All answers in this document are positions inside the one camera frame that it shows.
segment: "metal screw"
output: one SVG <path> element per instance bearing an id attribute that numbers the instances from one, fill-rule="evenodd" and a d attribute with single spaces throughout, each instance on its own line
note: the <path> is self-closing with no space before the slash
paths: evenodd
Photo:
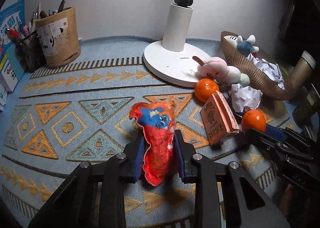
<path id="1" fill-rule="evenodd" d="M 80 163 L 80 167 L 81 168 L 87 168 L 88 166 L 89 166 L 89 162 L 87 162 L 87 161 L 84 161 L 84 162 Z"/>
<path id="2" fill-rule="evenodd" d="M 201 154 L 194 154 L 192 156 L 195 160 L 201 160 L 202 159 L 202 155 Z"/>
<path id="3" fill-rule="evenodd" d="M 127 155 L 125 153 L 119 153 L 117 154 L 117 159 L 125 159 Z"/>
<path id="4" fill-rule="evenodd" d="M 239 167 L 239 164 L 237 162 L 230 162 L 230 167 L 233 169 L 237 169 Z"/>

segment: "white lamp base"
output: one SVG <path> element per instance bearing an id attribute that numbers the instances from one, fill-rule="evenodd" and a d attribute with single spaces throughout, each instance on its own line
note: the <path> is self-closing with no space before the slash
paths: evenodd
<path id="1" fill-rule="evenodd" d="M 193 56 L 201 60 L 210 58 L 191 44 L 186 43 L 183 51 L 176 52 L 163 48 L 162 41 L 158 41 L 146 47 L 143 61 L 161 79 L 179 86 L 194 87 L 202 77 L 197 73 L 198 63 L 192 59 Z"/>

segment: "orange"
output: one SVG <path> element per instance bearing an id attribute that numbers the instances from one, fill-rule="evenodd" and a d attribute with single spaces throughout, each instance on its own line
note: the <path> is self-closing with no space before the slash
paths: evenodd
<path id="1" fill-rule="evenodd" d="M 218 84 L 211 79 L 201 79 L 195 86 L 195 95 L 201 102 L 207 102 L 211 94 L 220 91 Z"/>
<path id="2" fill-rule="evenodd" d="M 246 132 L 249 129 L 265 132 L 266 127 L 266 119 L 260 110 L 250 110 L 246 112 L 241 121 L 241 128 L 243 132 Z"/>

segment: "desk lamp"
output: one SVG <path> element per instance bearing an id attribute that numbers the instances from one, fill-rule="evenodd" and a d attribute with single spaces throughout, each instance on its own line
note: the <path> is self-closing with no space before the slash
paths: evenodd
<path id="1" fill-rule="evenodd" d="M 201 79 L 197 74 L 198 63 L 192 57 L 201 60 L 210 58 L 199 48 L 185 43 L 190 26 L 193 0 L 174 0 L 171 4 L 162 41 L 148 45 L 143 61 L 147 68 L 161 79 L 170 83 L 194 87 Z"/>

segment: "red plush toy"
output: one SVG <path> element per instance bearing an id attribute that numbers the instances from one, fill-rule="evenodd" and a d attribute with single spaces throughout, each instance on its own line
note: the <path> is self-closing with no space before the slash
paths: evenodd
<path id="1" fill-rule="evenodd" d="M 159 185 L 175 170 L 173 158 L 173 137 L 175 130 L 174 101 L 156 103 L 139 102 L 130 109 L 129 118 L 136 118 L 137 124 L 150 147 L 144 155 L 146 180 L 153 186 Z"/>

